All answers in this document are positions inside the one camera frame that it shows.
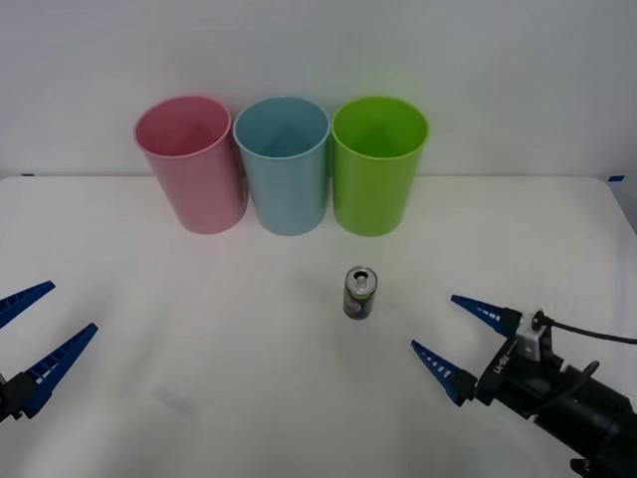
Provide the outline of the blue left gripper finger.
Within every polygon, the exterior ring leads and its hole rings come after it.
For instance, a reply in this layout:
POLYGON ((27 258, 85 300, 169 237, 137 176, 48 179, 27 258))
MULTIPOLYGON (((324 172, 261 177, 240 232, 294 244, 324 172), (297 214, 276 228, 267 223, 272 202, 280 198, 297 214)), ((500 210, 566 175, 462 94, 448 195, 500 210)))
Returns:
POLYGON ((4 328, 25 310, 55 289, 47 281, 0 300, 0 328, 4 328))
POLYGON ((33 418, 53 395, 99 328, 89 324, 53 352, 8 380, 8 415, 33 418))

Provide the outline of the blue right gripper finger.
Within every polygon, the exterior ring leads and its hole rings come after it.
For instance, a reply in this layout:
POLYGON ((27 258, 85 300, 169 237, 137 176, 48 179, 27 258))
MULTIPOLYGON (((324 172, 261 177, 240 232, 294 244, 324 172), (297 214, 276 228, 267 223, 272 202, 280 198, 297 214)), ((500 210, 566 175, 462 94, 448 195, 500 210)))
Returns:
POLYGON ((454 404, 462 406, 465 401, 476 397, 475 388, 478 380, 475 376, 438 356, 415 340, 411 341, 411 347, 454 404))
POLYGON ((516 335, 523 316, 519 311, 498 307, 463 296, 452 295, 450 300, 505 338, 516 335))

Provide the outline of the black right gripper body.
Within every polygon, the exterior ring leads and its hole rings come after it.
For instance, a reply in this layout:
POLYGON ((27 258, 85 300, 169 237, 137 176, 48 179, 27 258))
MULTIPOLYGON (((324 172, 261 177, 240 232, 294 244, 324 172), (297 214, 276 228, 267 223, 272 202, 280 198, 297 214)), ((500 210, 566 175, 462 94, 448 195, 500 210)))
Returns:
POLYGON ((565 419, 566 362, 552 350, 552 327, 535 331, 520 319, 485 319, 506 341, 480 377, 474 396, 497 400, 523 418, 565 419))

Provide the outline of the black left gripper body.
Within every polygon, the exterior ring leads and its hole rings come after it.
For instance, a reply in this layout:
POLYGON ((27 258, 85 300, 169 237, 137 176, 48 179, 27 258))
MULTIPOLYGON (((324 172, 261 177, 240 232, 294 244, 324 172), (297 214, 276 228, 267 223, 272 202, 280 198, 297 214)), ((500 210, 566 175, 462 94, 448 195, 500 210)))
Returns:
POLYGON ((8 417, 13 417, 15 420, 18 419, 18 412, 14 410, 13 403, 10 399, 10 391, 11 386, 14 384, 16 376, 6 379, 4 376, 1 376, 1 385, 0 385, 0 409, 1 409, 1 420, 4 421, 8 417))

